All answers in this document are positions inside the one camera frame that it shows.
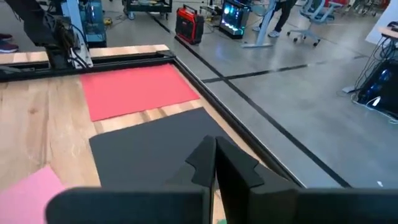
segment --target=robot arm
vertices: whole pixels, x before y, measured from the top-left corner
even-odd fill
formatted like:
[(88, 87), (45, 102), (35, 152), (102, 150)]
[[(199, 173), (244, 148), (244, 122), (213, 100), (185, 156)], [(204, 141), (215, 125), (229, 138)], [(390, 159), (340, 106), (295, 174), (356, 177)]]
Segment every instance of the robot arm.
[(79, 41), (78, 35), (81, 34), (76, 32), (73, 24), (64, 22), (62, 16), (47, 13), (36, 0), (6, 2), (24, 21), (24, 31), (31, 41), (36, 46), (45, 47), (51, 68), (92, 67), (87, 46)]

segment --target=gray concrete floor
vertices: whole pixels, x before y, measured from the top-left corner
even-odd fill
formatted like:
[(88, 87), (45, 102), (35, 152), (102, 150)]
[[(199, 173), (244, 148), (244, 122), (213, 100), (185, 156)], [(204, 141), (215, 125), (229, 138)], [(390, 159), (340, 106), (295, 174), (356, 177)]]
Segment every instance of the gray concrete floor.
[[(182, 4), (174, 2), (169, 20), (159, 22), (173, 31), (174, 12)], [(201, 5), (188, 4), (195, 8)], [(398, 126), (353, 104), (349, 96), (338, 94), (355, 82), (373, 51), (374, 45), (364, 40), (377, 18), (337, 15), (332, 24), (314, 28), (322, 37), (317, 48), (310, 40), (295, 44), (293, 37), (285, 34), (308, 25), (298, 7), (293, 8), (281, 37), (266, 39), (274, 44), (269, 49), (240, 47), (244, 42), (255, 41), (256, 33), (251, 27), (259, 23), (257, 16), (250, 16), (244, 39), (239, 41), (206, 28), (202, 43), (190, 47), (217, 70), (216, 74), (149, 15), (137, 13), (134, 21), (120, 20), (120, 1), (104, 0), (103, 7), (106, 16), (114, 19), (114, 25), (107, 30), (109, 47), (166, 44), (202, 80), (218, 78), (220, 74), (227, 77), (227, 82), (207, 83), (208, 88), (307, 187), (339, 185), (303, 148), (353, 187), (380, 187), (377, 182), (385, 188), (398, 187), (398, 156), (394, 150)], [(1, 24), (1, 32), (14, 35), (21, 51), (41, 50), (26, 37), (22, 23), (14, 18), (8, 5), (0, 2), (0, 13), (7, 21)], [(276, 13), (269, 30), (278, 17)], [(263, 75), (237, 76), (261, 71), (265, 71)]]

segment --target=pink mat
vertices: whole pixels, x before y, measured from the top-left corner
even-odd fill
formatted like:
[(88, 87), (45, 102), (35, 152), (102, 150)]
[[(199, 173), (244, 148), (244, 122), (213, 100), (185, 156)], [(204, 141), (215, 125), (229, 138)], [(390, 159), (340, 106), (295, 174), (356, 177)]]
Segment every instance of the pink mat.
[(45, 208), (65, 188), (47, 166), (0, 192), (1, 224), (45, 224)]

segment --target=white wall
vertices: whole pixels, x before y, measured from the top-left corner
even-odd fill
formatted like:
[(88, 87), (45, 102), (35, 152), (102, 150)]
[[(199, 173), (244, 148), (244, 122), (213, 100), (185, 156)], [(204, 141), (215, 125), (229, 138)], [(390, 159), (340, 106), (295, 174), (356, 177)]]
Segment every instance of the white wall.
[(366, 37), (366, 41), (377, 44), (381, 38), (381, 34), (377, 29), (379, 27), (386, 27), (391, 21), (398, 21), (398, 0), (391, 0), (390, 5), (388, 5), (372, 31)]

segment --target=floor line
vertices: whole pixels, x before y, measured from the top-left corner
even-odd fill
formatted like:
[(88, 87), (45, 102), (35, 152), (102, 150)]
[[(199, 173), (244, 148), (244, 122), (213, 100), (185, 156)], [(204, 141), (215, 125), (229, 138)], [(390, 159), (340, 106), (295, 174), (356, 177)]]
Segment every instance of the floor line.
[[(171, 30), (161, 23), (155, 16), (148, 13), (148, 15), (155, 20), (158, 25), (160, 25), (169, 34), (174, 34)], [(235, 91), (244, 101), (246, 101), (253, 109), (255, 109), (263, 118), (270, 122), (273, 127), (275, 127), (280, 133), (282, 133), (290, 142), (292, 142), (298, 149), (300, 149), (306, 156), (308, 156), (316, 165), (318, 165), (323, 171), (325, 171), (332, 179), (339, 183), (342, 187), (351, 187), (350, 184), (340, 177), (332, 168), (326, 165), (321, 159), (319, 159), (311, 150), (309, 150), (303, 143), (301, 143), (296, 137), (288, 132), (282, 125), (280, 125), (271, 115), (265, 112), (258, 104), (256, 104), (250, 97), (244, 94), (236, 85), (228, 80), (223, 74), (221, 74), (215, 67), (210, 65), (202, 56), (195, 52), (187, 43), (178, 37), (175, 39), (183, 45), (189, 52), (191, 52), (197, 59), (204, 63), (212, 72), (214, 72), (220, 81), (226, 83), (233, 91)]]
[(207, 78), (207, 79), (204, 79), (204, 80), (201, 80), (203, 83), (214, 83), (214, 82), (220, 82), (220, 81), (223, 81), (223, 79), (222, 78)]
[[(339, 58), (339, 59), (333, 59), (333, 60), (325, 60), (325, 61), (321, 61), (321, 62), (308, 63), (308, 64), (303, 64), (303, 65), (294, 65), (294, 66), (289, 66), (289, 67), (284, 67), (284, 68), (269, 69), (269, 70), (264, 70), (264, 71), (260, 71), (260, 72), (249, 72), (249, 73), (244, 73), (244, 74), (240, 74), (240, 75), (231, 75), (226, 78), (228, 80), (234, 80), (234, 79), (238, 79), (238, 78), (255, 77), (255, 76), (259, 76), (259, 75), (267, 75), (267, 74), (276, 73), (276, 72), (291, 71), (291, 70), (296, 70), (296, 69), (300, 69), (300, 68), (324, 65), (324, 64), (336, 62), (339, 60), (352, 61), (352, 60), (356, 60), (359, 58), (365, 58), (365, 57), (368, 57), (368, 56), (359, 55), (359, 56), (355, 56), (355, 57), (351, 57), (351, 58)], [(212, 79), (208, 79), (206, 81), (207, 82), (216, 82), (216, 81), (213, 81)]]

